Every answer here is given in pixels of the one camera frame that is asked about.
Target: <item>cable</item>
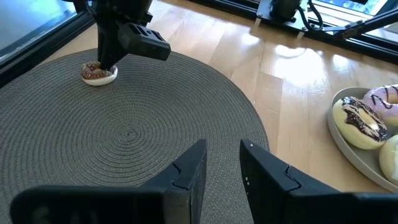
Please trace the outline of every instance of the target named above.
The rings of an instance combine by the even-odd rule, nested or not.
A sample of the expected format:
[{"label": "cable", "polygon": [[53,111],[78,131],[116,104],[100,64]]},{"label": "cable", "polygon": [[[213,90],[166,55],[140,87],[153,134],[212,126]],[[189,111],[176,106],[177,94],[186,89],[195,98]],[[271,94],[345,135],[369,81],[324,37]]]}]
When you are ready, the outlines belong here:
[{"label": "cable", "polygon": [[313,13],[316,15],[317,19],[319,20],[319,28],[314,28],[310,25],[310,23],[307,21],[307,18],[305,17],[304,10],[300,6],[298,6],[297,10],[301,15],[301,18],[303,20],[305,27],[308,30],[315,30],[315,31],[322,30],[323,29],[323,20],[322,20],[321,14],[318,12],[318,10],[313,5],[312,0],[308,0],[308,4],[310,5],[310,8],[313,11]]}]

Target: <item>gray woven mat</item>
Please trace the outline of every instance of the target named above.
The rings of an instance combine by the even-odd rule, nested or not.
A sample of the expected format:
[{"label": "gray woven mat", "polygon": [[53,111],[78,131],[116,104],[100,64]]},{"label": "gray woven mat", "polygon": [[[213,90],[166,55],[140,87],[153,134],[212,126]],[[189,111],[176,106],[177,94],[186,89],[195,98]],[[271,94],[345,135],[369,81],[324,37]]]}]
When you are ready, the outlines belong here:
[{"label": "gray woven mat", "polygon": [[261,120],[222,74],[173,53],[127,56],[117,79],[80,79],[96,50],[56,59],[0,89],[0,223],[10,201],[42,184],[138,186],[198,139],[208,140],[202,223],[251,223],[239,140],[268,149]]}]

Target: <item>hardwood floor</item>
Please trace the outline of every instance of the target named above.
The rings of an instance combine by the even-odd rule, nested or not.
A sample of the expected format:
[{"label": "hardwood floor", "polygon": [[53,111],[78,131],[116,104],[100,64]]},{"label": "hardwood floor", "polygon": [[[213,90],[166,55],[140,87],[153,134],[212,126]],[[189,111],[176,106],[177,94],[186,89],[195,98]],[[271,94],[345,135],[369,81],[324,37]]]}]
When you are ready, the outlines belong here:
[{"label": "hardwood floor", "polygon": [[[336,148],[326,124],[333,95],[350,86],[398,83],[398,66],[260,26],[186,0],[154,1],[149,27],[172,50],[230,78],[257,109],[273,154],[343,191],[385,192]],[[48,60],[96,47],[96,27]]]}]

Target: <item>gray plate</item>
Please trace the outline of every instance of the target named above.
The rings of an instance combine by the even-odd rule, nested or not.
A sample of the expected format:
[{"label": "gray plate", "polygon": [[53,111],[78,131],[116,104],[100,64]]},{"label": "gray plate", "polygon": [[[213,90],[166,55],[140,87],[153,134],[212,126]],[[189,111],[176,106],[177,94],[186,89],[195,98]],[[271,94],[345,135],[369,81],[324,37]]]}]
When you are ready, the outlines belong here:
[{"label": "gray plate", "polygon": [[[379,150],[363,150],[359,149],[352,144],[345,141],[340,132],[337,129],[335,121],[332,116],[333,105],[341,98],[345,96],[355,96],[362,99],[363,96],[369,91],[368,88],[346,88],[339,91],[333,101],[331,102],[328,111],[328,124],[329,130],[335,141],[337,147],[344,154],[344,156],[354,165],[359,171],[361,171],[366,177],[373,180],[375,183],[380,185],[386,190],[397,193],[398,187],[393,183],[389,182],[383,175],[379,166]],[[395,130],[389,129],[391,133],[395,133]]]}]

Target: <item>donut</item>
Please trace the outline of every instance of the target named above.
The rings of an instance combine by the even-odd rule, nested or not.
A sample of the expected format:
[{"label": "donut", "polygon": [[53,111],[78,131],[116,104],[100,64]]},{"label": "donut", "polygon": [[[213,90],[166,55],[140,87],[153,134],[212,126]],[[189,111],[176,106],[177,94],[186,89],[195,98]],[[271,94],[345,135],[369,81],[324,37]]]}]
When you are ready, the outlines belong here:
[{"label": "donut", "polygon": [[344,97],[333,105],[332,113],[341,135],[360,149],[377,149],[389,137],[383,120],[363,100]]},{"label": "donut", "polygon": [[388,139],[381,147],[379,155],[380,168],[387,180],[398,185],[398,135]]},{"label": "donut", "polygon": [[398,126],[398,85],[387,85],[367,92],[363,100],[387,125]]},{"label": "donut", "polygon": [[85,83],[92,86],[101,86],[115,80],[118,75],[118,68],[113,65],[108,71],[100,69],[100,65],[99,62],[87,62],[81,66],[81,78]]}]

